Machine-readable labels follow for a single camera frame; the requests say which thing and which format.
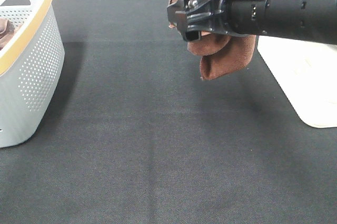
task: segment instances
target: white basket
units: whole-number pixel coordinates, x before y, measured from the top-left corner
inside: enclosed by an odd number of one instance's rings
[[[0,17],[21,28],[0,51],[0,147],[36,131],[56,88],[64,60],[52,0],[0,6]]]

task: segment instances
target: basket hole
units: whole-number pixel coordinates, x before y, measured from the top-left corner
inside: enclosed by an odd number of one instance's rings
[[[5,0],[1,6],[30,6],[30,0]]]

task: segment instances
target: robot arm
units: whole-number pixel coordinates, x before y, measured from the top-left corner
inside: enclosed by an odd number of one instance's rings
[[[178,0],[167,15],[189,42],[206,31],[337,44],[337,0]]]

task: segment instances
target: black cylinder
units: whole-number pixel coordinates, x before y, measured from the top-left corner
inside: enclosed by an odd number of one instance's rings
[[[239,34],[337,44],[337,0],[231,0],[227,13]]]

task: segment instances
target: black tablecloth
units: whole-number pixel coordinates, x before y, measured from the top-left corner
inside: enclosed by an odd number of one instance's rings
[[[336,223],[336,129],[258,53],[203,82],[168,0],[54,0],[66,51],[36,134],[0,149],[0,223]]]

